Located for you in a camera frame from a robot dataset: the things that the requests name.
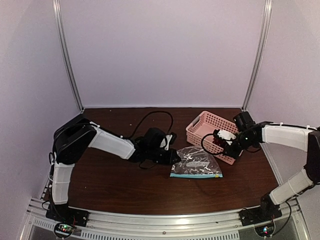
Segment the clear zip top bag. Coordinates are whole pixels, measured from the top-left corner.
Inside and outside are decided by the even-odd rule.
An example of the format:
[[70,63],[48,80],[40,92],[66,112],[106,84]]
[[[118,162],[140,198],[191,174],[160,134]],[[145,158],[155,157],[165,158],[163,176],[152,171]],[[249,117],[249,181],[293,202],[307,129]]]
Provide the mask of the clear zip top bag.
[[222,178],[223,173],[214,156],[200,146],[188,146],[177,151],[181,161],[172,165],[171,178]]

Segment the dark red grape bunch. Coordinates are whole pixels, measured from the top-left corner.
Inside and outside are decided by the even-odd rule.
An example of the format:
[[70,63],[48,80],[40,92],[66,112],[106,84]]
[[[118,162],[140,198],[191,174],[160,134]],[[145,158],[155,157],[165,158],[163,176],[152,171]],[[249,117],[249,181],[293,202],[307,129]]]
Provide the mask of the dark red grape bunch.
[[217,146],[221,147],[221,148],[224,148],[225,145],[226,145],[226,141],[224,139],[218,137],[218,136],[214,136],[213,137],[212,143],[214,145],[217,145]]

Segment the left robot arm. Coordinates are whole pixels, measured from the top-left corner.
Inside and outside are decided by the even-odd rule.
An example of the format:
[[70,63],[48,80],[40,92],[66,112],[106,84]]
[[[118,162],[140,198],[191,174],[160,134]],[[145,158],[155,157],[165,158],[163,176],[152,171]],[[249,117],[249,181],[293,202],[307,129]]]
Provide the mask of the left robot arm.
[[80,115],[59,128],[53,137],[49,160],[52,166],[52,213],[61,222],[72,218],[66,207],[69,201],[71,175],[76,163],[88,148],[98,149],[133,163],[150,160],[155,164],[174,165],[181,161],[177,150],[171,148],[177,135],[151,127],[135,139],[117,135]]

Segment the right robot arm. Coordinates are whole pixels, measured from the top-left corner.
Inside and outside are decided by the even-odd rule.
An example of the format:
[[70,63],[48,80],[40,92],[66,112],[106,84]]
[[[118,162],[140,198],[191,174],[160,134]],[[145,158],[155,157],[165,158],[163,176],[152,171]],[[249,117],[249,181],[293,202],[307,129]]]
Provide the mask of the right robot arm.
[[282,151],[292,150],[305,157],[297,172],[286,181],[265,194],[256,210],[259,220],[268,220],[281,204],[297,197],[320,183],[320,129],[309,125],[276,123],[272,121],[255,122],[247,111],[234,118],[237,131],[219,130],[217,136],[223,141],[222,154],[237,159],[242,152],[259,145]]

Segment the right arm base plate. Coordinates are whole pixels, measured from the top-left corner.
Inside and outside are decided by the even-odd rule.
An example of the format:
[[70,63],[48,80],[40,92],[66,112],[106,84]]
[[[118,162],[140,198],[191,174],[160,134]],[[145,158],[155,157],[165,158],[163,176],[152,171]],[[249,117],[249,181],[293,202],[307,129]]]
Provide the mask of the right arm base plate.
[[263,211],[261,206],[253,208],[243,208],[239,213],[239,219],[242,226],[256,225],[264,222],[270,222],[282,216],[282,211],[276,207],[271,211]]

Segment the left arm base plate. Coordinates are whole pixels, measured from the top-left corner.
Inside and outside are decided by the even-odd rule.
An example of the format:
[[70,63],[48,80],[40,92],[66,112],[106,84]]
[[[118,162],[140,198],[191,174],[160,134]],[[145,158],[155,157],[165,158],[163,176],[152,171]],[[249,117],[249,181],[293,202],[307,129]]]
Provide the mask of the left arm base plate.
[[69,207],[68,203],[50,203],[45,216],[46,218],[57,222],[67,223],[76,227],[86,227],[89,218],[89,212],[86,210],[71,208]]

